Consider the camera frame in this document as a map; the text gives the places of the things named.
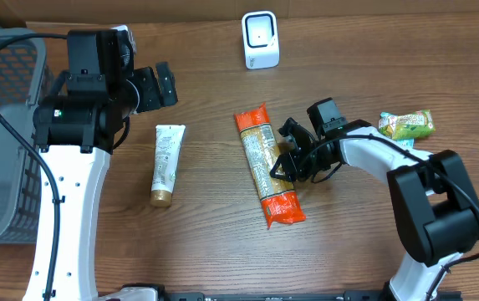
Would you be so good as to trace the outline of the red spaghetti packet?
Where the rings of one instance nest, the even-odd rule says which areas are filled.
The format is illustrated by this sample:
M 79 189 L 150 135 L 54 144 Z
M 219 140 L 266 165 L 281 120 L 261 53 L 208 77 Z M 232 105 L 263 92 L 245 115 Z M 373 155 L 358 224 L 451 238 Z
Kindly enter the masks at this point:
M 254 110 L 235 114 L 234 119 L 268 228 L 274 222 L 305 221 L 293 184 L 270 175 L 280 150 L 266 105 L 262 103 Z

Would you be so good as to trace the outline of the white Pantene conditioner tube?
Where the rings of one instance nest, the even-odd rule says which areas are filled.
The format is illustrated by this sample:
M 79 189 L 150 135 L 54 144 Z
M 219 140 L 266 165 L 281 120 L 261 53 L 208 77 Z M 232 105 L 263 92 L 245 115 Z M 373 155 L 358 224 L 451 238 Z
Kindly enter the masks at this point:
M 156 126 L 155 163 L 150 189 L 150 204 L 153 207 L 171 205 L 185 130 L 184 125 Z

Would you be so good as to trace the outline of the mint green wipes packet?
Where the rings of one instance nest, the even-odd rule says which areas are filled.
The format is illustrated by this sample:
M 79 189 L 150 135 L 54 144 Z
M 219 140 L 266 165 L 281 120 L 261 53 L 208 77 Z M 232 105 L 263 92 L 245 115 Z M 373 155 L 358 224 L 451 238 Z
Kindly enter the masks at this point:
M 381 119 L 388 118 L 390 116 L 392 116 L 392 114 L 388 113 L 388 112 L 381 112 L 380 113 L 380 118 Z M 407 147 L 410 147 L 410 148 L 413 148 L 414 144 L 415 144 L 414 139 L 402 139 L 402 140 L 397 140 L 396 142 L 403 145 L 403 146 L 407 146 Z

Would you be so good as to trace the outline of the green yellow snack packet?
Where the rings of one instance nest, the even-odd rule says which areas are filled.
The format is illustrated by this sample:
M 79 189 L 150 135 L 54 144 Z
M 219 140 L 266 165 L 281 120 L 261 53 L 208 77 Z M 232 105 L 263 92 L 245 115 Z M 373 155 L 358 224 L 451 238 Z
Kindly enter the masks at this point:
M 425 138 L 436 131 L 429 110 L 417 110 L 408 115 L 392 115 L 383 112 L 378 129 L 382 135 L 392 140 Z

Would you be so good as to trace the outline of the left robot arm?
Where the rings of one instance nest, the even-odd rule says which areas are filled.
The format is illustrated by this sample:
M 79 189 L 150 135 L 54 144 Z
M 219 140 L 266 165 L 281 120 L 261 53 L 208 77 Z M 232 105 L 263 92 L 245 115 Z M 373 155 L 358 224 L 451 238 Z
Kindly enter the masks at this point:
M 27 300 L 96 300 L 99 200 L 110 159 L 132 115 L 177 103 L 165 62 L 134 66 L 126 26 L 72 30 L 69 66 L 33 113 L 43 160 L 41 205 Z

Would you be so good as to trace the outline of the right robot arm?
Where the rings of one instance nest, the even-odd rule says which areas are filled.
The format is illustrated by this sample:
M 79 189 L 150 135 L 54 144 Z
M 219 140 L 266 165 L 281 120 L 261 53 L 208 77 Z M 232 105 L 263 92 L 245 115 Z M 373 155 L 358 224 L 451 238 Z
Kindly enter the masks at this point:
M 312 131 L 293 118 L 279 129 L 292 147 L 277 158 L 271 176 L 315 182 L 319 172 L 332 176 L 348 165 L 385 183 L 405 256 L 371 298 L 440 300 L 437 289 L 451 268 L 479 259 L 479 199 L 460 156 L 404 147 L 367 121 L 347 121 L 330 98 L 307 114 Z

